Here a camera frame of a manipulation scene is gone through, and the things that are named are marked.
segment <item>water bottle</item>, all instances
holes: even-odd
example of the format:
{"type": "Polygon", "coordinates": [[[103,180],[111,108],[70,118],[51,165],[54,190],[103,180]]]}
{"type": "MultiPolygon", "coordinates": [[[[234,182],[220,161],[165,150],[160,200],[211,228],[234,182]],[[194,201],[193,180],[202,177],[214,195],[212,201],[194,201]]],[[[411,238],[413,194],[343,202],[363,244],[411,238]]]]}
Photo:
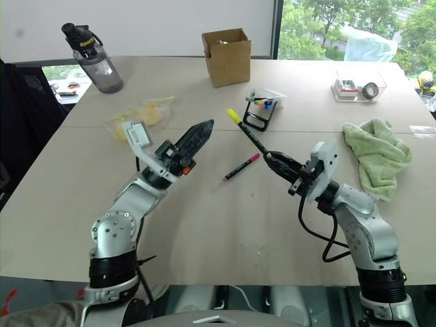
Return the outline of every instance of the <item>water bottle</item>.
{"type": "Polygon", "coordinates": [[[103,49],[102,41],[89,30],[88,25],[76,26],[68,22],[62,26],[62,32],[73,49],[73,58],[100,92],[115,93],[123,87],[123,81],[103,49]]]}

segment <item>green towel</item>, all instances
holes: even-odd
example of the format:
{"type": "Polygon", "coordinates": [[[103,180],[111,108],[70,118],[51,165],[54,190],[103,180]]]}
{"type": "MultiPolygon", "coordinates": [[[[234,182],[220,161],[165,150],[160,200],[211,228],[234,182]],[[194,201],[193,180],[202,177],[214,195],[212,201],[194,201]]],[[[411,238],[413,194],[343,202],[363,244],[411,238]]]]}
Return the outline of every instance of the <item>green towel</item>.
{"type": "Polygon", "coordinates": [[[359,161],[360,184],[376,200],[390,201],[396,190],[396,174],[411,161],[410,148],[399,140],[387,121],[373,119],[361,126],[345,123],[346,143],[359,161]]]}

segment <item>white wall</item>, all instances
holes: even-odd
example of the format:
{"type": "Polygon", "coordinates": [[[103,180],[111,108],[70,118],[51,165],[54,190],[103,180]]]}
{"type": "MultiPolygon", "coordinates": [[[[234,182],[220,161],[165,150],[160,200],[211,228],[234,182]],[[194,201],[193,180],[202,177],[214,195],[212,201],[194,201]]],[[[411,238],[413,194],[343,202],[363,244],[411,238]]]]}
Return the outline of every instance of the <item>white wall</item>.
{"type": "Polygon", "coordinates": [[[109,55],[203,55],[201,33],[242,27],[270,54],[274,0],[3,0],[5,62],[67,59],[65,22],[88,24],[109,55]]]}

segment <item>pink marker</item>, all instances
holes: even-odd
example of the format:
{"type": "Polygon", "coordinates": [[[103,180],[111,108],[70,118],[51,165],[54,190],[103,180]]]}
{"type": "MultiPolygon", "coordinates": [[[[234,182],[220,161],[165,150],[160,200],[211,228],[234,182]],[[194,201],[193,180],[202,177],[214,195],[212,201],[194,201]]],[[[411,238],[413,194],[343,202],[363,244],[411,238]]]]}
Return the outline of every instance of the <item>pink marker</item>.
{"type": "Polygon", "coordinates": [[[255,162],[257,159],[259,159],[260,154],[256,153],[253,157],[248,159],[246,162],[242,163],[235,169],[233,169],[231,172],[229,172],[222,180],[221,182],[227,182],[229,179],[231,179],[234,175],[238,174],[241,170],[243,170],[245,167],[247,167],[252,162],[255,162]]]}

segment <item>yellow highlighter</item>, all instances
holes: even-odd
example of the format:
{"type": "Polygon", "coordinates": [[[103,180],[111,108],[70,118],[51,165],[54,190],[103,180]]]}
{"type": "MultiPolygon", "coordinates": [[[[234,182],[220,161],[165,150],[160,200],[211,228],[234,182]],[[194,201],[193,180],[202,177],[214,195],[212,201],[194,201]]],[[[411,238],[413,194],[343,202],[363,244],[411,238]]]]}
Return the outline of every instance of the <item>yellow highlighter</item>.
{"type": "Polygon", "coordinates": [[[252,143],[254,143],[254,145],[256,145],[256,147],[259,149],[259,151],[263,155],[267,155],[268,150],[266,150],[265,146],[262,143],[260,143],[258,138],[256,138],[254,136],[254,134],[250,131],[250,129],[246,125],[244,125],[244,123],[239,118],[238,114],[236,114],[233,109],[227,109],[227,114],[234,121],[234,123],[237,124],[239,126],[239,128],[242,129],[242,131],[245,133],[245,135],[247,135],[247,137],[252,141],[252,143]]]}

